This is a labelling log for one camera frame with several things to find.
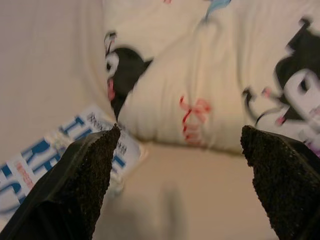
bed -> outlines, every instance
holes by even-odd
[[[0,163],[92,103],[113,116],[103,9],[101,0],[0,3]],[[94,239],[277,239],[243,156],[144,145],[148,158],[102,206]]]

dark textured surface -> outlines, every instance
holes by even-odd
[[[59,192],[66,201],[72,200],[70,211],[78,210],[85,225],[85,232],[92,239],[104,195],[109,187],[113,152],[120,137],[114,127],[92,143],[82,164]]]
[[[291,240],[320,203],[320,181],[280,137],[245,126],[241,145],[253,167],[253,185],[280,240]]]

beige fabric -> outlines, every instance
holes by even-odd
[[[110,112],[100,84],[101,6],[100,0],[0,2],[1,163],[92,102]],[[121,199],[102,207],[94,239],[277,239],[242,157],[147,147],[149,158],[127,180]],[[181,204],[163,195],[168,185]],[[161,218],[175,211],[176,223]]]

red ribbon print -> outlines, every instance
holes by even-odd
[[[204,124],[206,122],[206,114],[209,114],[212,108],[206,100],[201,98],[196,101],[196,104],[194,106],[185,103],[184,100],[185,97],[182,96],[179,101],[180,107],[186,111],[186,114],[182,119],[182,134],[184,135],[184,139],[188,144],[200,145],[201,136],[199,133],[199,127],[201,124]],[[187,119],[192,114],[194,114],[197,117],[197,119],[200,121],[200,124],[187,123]]]

black cartoon character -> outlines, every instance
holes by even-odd
[[[257,128],[266,120],[273,121],[277,131],[299,127],[306,136],[303,141],[308,141],[310,134],[313,138],[320,136],[320,37],[309,31],[310,20],[303,18],[301,23],[303,26],[288,43],[291,55],[275,67],[282,94],[277,96],[268,87],[262,92],[277,107],[256,115],[250,107],[255,95],[250,88],[245,89],[243,95],[247,112],[256,121]]]
[[[152,63],[152,59],[144,61],[133,49],[117,47],[111,50],[117,34],[109,32],[104,39],[105,68],[108,72],[107,91],[115,117],[118,119],[120,110],[128,93],[134,88],[140,76]]]

